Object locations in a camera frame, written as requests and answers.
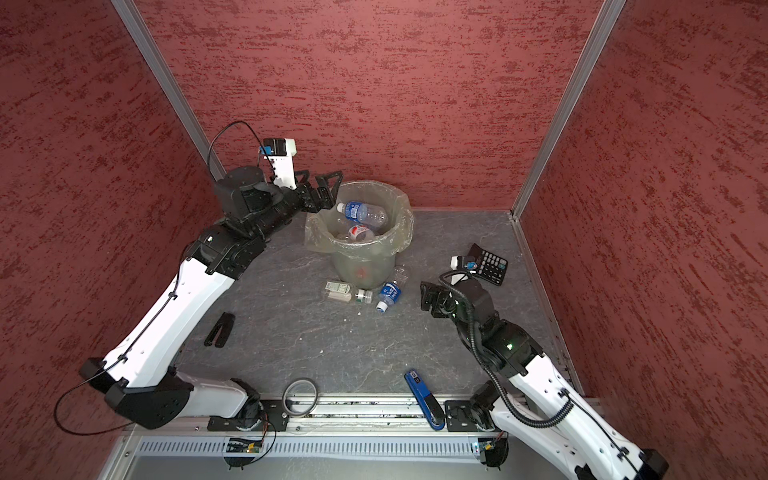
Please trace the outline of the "blue label bottle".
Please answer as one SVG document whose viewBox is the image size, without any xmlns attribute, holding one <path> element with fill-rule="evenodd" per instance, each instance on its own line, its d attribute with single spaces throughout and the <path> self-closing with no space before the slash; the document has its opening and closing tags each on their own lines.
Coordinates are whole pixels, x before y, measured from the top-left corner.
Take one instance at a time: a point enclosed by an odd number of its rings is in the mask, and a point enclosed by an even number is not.
<svg viewBox="0 0 768 480">
<path fill-rule="evenodd" d="M 346 219 L 372 229 L 382 229 L 389 222 L 387 211 L 378 205 L 359 201 L 341 202 L 336 205 L 336 210 Z"/>
<path fill-rule="evenodd" d="M 396 266 L 389 279 L 383 284 L 376 310 L 385 313 L 390 307 L 395 305 L 408 281 L 408 272 L 404 266 Z"/>
</svg>

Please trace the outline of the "Wahaha red white bottle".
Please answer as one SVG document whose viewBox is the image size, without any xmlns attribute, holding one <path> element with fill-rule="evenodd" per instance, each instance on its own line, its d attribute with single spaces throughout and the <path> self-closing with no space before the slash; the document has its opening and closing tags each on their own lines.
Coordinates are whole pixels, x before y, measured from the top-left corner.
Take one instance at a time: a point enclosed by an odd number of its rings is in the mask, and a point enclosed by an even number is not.
<svg viewBox="0 0 768 480">
<path fill-rule="evenodd" d="M 347 231 L 346 239 L 353 243 L 368 242 L 374 240 L 376 233 L 364 224 L 354 224 Z"/>
</svg>

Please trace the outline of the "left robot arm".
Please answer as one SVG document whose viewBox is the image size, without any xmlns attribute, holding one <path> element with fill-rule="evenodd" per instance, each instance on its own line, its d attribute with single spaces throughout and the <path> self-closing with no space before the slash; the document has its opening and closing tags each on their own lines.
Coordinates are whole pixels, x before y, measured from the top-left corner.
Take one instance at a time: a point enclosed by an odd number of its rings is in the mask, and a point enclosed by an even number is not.
<svg viewBox="0 0 768 480">
<path fill-rule="evenodd" d="M 185 374 L 173 362 L 208 309 L 265 250 L 271 235 L 300 212 L 337 203 L 340 171 L 294 176 L 292 186 L 268 180 L 257 166 L 239 167 L 215 182 L 223 216 L 181 255 L 174 279 L 134 330 L 104 358 L 80 369 L 119 416 L 146 429 L 178 417 L 220 417 L 249 430 L 262 421 L 259 394 L 239 379 Z"/>
</svg>

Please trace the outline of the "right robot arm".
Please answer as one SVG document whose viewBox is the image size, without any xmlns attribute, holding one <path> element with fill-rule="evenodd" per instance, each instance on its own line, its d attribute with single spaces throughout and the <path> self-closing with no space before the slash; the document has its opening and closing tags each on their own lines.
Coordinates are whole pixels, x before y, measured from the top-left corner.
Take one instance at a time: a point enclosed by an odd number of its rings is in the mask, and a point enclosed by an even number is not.
<svg viewBox="0 0 768 480">
<path fill-rule="evenodd" d="M 473 423 L 516 438 L 569 479 L 661 479 L 668 461 L 604 420 L 543 348 L 500 316 L 490 293 L 465 270 L 420 286 L 421 308 L 447 318 L 489 380 L 470 404 Z"/>
</svg>

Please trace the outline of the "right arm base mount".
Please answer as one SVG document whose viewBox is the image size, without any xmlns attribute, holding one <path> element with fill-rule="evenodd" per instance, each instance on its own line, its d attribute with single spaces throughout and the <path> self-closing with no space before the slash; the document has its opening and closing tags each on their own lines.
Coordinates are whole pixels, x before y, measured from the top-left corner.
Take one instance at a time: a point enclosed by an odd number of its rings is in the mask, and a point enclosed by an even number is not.
<svg viewBox="0 0 768 480">
<path fill-rule="evenodd" d="M 444 402 L 446 428 L 450 432 L 489 432 L 495 426 L 488 414 L 469 400 Z"/>
</svg>

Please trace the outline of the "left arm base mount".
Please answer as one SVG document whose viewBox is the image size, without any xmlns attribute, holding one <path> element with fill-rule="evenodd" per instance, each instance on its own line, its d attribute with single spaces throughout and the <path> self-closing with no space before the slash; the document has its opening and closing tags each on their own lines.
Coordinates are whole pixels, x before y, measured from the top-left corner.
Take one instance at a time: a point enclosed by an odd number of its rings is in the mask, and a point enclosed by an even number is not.
<svg viewBox="0 0 768 480">
<path fill-rule="evenodd" d="M 263 432 L 271 427 L 278 432 L 286 430 L 290 416 L 280 400 L 261 400 L 246 405 L 234 418 L 211 416 L 207 430 L 212 432 Z"/>
</svg>

